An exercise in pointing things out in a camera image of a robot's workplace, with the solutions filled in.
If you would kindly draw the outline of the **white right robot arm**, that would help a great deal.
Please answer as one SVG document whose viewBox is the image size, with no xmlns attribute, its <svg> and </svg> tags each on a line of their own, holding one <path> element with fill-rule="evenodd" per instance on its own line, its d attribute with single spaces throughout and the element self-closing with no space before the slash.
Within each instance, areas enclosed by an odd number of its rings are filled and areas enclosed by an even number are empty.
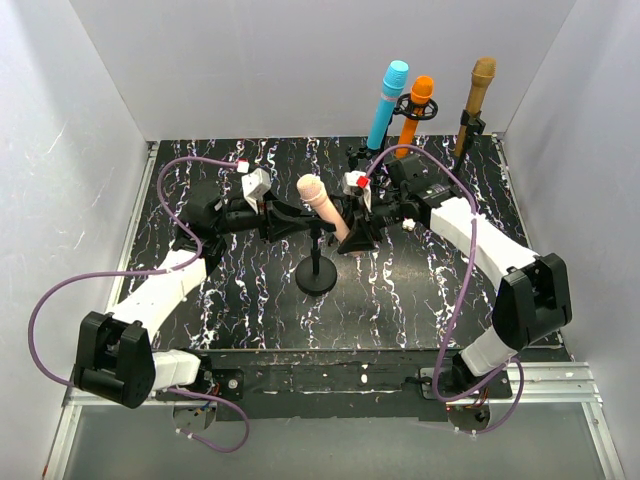
<svg viewBox="0 0 640 480">
<path fill-rule="evenodd" d="M 456 177 L 441 184 L 414 174 L 410 168 L 418 161 L 409 155 L 388 163 L 390 184 L 380 199 L 371 193 L 372 173 L 343 176 L 339 250 L 371 250 L 384 228 L 420 223 L 468 254 L 470 266 L 491 281 L 490 327 L 454 355 L 449 369 L 436 366 L 432 375 L 434 397 L 454 401 L 485 387 L 518 353 L 571 321 L 568 272 L 557 254 L 540 255 L 494 227 Z"/>
</svg>

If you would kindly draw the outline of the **blue toy microphone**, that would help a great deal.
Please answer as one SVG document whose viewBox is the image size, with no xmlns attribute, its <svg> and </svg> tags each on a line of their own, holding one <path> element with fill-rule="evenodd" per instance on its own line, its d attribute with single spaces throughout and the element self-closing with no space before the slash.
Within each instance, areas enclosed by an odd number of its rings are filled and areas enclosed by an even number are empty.
<svg viewBox="0 0 640 480">
<path fill-rule="evenodd" d="M 368 149 L 379 150 L 381 148 L 396 102 L 406 86 L 408 74 L 409 65 L 403 60 L 393 60 L 387 67 L 367 138 Z"/>
</svg>

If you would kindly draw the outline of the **orange toy microphone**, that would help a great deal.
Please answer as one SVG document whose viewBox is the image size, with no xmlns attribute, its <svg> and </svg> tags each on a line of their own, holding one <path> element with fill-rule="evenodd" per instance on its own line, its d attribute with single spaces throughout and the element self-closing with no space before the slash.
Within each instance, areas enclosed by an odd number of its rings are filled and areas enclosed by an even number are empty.
<svg viewBox="0 0 640 480">
<path fill-rule="evenodd" d="M 418 123 L 428 109 L 434 91 L 434 80 L 426 75 L 416 78 L 410 89 L 403 111 L 407 112 L 404 125 L 398 139 L 399 144 L 411 144 Z"/>
</svg>

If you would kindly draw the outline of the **black round-base clamp stand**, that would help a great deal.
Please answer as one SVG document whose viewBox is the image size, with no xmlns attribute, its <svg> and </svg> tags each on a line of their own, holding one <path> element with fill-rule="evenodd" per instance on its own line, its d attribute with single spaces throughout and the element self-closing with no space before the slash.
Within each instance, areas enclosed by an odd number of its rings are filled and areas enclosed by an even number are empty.
<svg viewBox="0 0 640 480">
<path fill-rule="evenodd" d="M 481 118 L 481 114 L 481 111 L 471 113 L 464 110 L 462 112 L 460 129 L 454 148 L 455 163 L 452 168 L 452 173 L 456 177 L 459 176 L 466 156 L 473 147 L 476 138 L 484 133 L 486 122 Z"/>
</svg>

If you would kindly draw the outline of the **black small tripod stand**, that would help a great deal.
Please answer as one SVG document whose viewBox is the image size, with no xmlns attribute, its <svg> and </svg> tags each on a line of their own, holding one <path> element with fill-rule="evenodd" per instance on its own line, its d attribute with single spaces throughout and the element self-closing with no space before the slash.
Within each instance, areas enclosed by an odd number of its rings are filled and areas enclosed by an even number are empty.
<svg viewBox="0 0 640 480">
<path fill-rule="evenodd" d="M 374 180 L 375 180 L 376 173 L 373 172 L 371 174 L 368 174 L 367 169 L 373 164 L 375 158 L 380 153 L 372 153 L 366 148 L 366 146 L 359 147 L 359 148 L 348 147 L 346 151 L 348 169 L 345 173 L 353 170 L 362 171 L 362 172 L 365 172 L 366 176 L 369 177 L 371 180 L 371 191 L 372 191 L 371 210 L 374 207 L 374 190 L 375 190 Z M 339 191 L 336 193 L 329 193 L 329 195 L 331 198 L 337 195 L 341 195 L 344 197 L 343 205 L 340 206 L 340 204 L 336 202 L 336 206 L 338 207 L 338 210 L 342 213 L 342 216 L 350 230 L 353 223 L 353 219 L 354 219 L 354 211 L 359 206 L 364 206 L 364 203 L 361 198 L 348 196 L 343 193 L 342 186 L 341 186 L 341 180 L 343 175 L 340 177 Z"/>
</svg>

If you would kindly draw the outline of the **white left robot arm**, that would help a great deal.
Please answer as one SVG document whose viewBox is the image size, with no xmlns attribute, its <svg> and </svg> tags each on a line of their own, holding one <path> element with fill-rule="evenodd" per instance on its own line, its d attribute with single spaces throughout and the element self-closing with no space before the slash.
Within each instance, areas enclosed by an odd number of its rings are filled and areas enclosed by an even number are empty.
<svg viewBox="0 0 640 480">
<path fill-rule="evenodd" d="M 318 216 L 266 192 L 255 206 L 241 194 L 224 199 L 213 181 L 195 185 L 179 216 L 183 226 L 160 267 L 107 313 L 81 322 L 73 369 L 76 388 L 128 408 L 153 391 L 184 386 L 204 393 L 211 362 L 188 349 L 155 352 L 151 343 L 179 303 L 217 268 L 226 235 L 255 230 L 276 242 L 308 230 Z"/>
</svg>

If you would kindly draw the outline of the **gold toy microphone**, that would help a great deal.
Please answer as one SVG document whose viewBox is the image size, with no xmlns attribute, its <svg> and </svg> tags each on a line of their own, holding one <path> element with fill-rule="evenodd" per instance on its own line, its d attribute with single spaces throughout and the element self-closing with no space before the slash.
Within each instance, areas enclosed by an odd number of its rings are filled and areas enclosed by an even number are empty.
<svg viewBox="0 0 640 480">
<path fill-rule="evenodd" d="M 494 57 L 480 57 L 471 71 L 471 87 L 463 114 L 461 115 L 460 128 L 454 149 L 454 155 L 462 156 L 465 135 L 468 122 L 475 119 L 482 110 L 482 104 L 487 90 L 496 75 L 497 60 Z"/>
</svg>

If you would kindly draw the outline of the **black tripod shock-mount stand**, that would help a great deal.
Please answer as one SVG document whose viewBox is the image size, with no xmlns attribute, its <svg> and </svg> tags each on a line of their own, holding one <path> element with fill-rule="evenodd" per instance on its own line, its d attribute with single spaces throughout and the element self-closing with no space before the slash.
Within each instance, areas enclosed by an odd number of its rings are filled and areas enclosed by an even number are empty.
<svg viewBox="0 0 640 480">
<path fill-rule="evenodd" d="M 382 96 L 374 121 L 366 141 L 366 148 L 372 153 L 380 153 L 386 145 L 388 130 L 396 116 L 405 118 L 405 125 L 401 131 L 398 144 L 402 150 L 407 151 L 408 145 L 413 141 L 417 126 L 422 121 L 433 120 L 439 107 L 437 103 L 428 98 L 423 103 L 416 103 L 413 94 L 403 94 L 395 98 L 395 105 L 391 106 L 392 99 Z"/>
</svg>

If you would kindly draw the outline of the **pink toy microphone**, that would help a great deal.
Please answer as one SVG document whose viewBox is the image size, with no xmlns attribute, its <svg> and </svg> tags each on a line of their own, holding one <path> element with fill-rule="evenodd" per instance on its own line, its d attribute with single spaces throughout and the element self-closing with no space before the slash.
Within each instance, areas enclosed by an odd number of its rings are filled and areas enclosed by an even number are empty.
<svg viewBox="0 0 640 480">
<path fill-rule="evenodd" d="M 350 230 L 342 213 L 338 210 L 336 202 L 342 206 L 344 197 L 337 195 L 331 198 L 324 182 L 319 176 L 313 174 L 305 174 L 300 177 L 296 188 L 304 203 L 310 206 L 322 220 L 335 226 L 334 236 L 339 243 L 342 243 Z"/>
</svg>

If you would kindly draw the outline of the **blue and white block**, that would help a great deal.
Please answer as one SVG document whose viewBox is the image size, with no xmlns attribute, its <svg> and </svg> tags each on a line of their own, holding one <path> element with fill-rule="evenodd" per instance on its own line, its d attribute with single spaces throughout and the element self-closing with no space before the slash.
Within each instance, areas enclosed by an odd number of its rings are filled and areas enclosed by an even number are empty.
<svg viewBox="0 0 640 480">
<path fill-rule="evenodd" d="M 415 221 L 412 219 L 405 219 L 402 222 L 402 228 L 405 231 L 413 231 L 415 229 Z"/>
</svg>

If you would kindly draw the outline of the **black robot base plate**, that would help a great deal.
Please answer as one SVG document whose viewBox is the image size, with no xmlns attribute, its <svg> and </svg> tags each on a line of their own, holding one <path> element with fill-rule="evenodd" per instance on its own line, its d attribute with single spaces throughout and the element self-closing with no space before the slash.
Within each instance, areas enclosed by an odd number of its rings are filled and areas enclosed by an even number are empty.
<svg viewBox="0 0 640 480">
<path fill-rule="evenodd" d="M 234 403 L 252 420 L 414 418 L 448 420 L 417 379 L 435 366 L 427 350 L 200 350 L 215 370 L 239 372 Z"/>
</svg>

